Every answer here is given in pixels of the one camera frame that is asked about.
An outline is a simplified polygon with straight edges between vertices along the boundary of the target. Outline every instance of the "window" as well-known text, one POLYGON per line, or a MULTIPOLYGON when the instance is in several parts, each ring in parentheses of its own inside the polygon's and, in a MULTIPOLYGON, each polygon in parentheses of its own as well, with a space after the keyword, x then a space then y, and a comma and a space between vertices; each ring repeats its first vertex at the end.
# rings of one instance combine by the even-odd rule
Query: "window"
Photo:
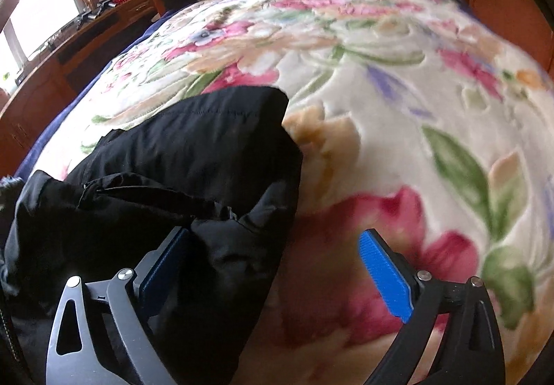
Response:
POLYGON ((13 93, 34 52, 78 15, 75 0, 20 0, 0 32, 0 87, 13 93))
POLYGON ((11 21, 27 57, 79 14, 74 0, 20 0, 11 21))

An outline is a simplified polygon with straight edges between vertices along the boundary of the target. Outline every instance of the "cabinet door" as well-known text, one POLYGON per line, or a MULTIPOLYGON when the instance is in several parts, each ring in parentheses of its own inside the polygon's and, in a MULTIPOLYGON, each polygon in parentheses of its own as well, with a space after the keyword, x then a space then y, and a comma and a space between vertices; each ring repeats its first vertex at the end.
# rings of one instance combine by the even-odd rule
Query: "cabinet door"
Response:
POLYGON ((20 85, 2 119, 7 120, 16 141, 29 150, 46 126, 75 97, 59 64, 54 59, 47 60, 20 85))
POLYGON ((4 127, 3 120, 0 118, 0 177, 13 175, 28 152, 16 134, 4 127))

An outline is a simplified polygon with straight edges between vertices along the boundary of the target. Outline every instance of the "green leaf pattern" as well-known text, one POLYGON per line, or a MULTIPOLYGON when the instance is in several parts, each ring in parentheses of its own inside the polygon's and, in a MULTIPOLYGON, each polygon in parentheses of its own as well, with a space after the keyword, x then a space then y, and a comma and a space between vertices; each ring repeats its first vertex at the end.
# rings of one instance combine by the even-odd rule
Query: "green leaf pattern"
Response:
POLYGON ((436 169, 456 194, 485 225, 491 248, 485 257, 483 276, 500 303, 507 329, 515 329, 521 316, 534 309, 534 276, 521 253, 499 243, 513 228, 527 206, 527 184, 517 152, 496 161, 488 174, 470 152, 449 134, 424 126, 436 169))
POLYGON ((513 246, 493 249, 485 258, 481 276, 502 309, 500 317, 507 329, 516 329, 524 313, 535 307, 535 280, 513 246))
POLYGON ((95 115, 92 117, 92 119, 90 120, 92 122, 92 124, 103 124, 107 121, 109 121, 110 118, 107 118, 105 116, 101 116, 101 115, 95 115))
POLYGON ((217 76, 221 74, 221 70, 214 72, 207 72, 205 74, 200 74, 194 82, 187 88, 185 93, 183 93, 182 98, 188 98, 191 96, 196 96, 206 89, 206 87, 212 83, 217 76))
POLYGON ((375 19, 354 19, 353 21, 348 21, 346 27, 350 30, 370 29, 376 23, 375 19))
MULTIPOLYGON (((340 60, 345 54, 345 49, 341 45, 337 45, 333 48, 333 51, 331 52, 331 55, 328 59, 329 65, 338 65, 340 60)), ((290 103, 294 104, 301 99, 306 98, 312 93, 315 93, 317 90, 319 90, 323 85, 325 85, 331 77, 333 76, 334 69, 333 68, 325 68, 322 73, 319 74, 319 76, 315 77, 311 82, 309 82, 305 87, 301 88, 298 93, 296 93, 291 99, 290 103)))

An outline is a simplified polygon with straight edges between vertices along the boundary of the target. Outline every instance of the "zipper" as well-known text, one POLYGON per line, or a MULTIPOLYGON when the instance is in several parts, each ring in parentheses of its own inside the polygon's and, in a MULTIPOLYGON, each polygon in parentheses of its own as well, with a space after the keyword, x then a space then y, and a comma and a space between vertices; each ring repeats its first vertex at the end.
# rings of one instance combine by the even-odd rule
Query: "zipper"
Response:
POLYGON ((31 379, 29 367, 23 356, 23 350, 17 339, 16 330, 13 327, 12 318, 6 308, 6 297, 4 296, 4 290, 0 284, 0 322, 6 334, 7 347, 10 353, 12 354, 13 359, 17 364, 24 370, 26 375, 31 379))

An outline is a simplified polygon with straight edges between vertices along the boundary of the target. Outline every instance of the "wooden cabinet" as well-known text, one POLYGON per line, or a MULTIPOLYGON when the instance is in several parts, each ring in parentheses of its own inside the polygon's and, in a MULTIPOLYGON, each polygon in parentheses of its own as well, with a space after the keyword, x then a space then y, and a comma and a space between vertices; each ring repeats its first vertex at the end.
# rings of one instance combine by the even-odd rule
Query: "wooden cabinet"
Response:
POLYGON ((0 177, 16 171, 46 126, 155 14, 152 0, 130 0, 85 25, 29 74, 0 112, 0 177))
POLYGON ((0 88, 0 108, 3 108, 9 101, 9 94, 4 88, 0 88))

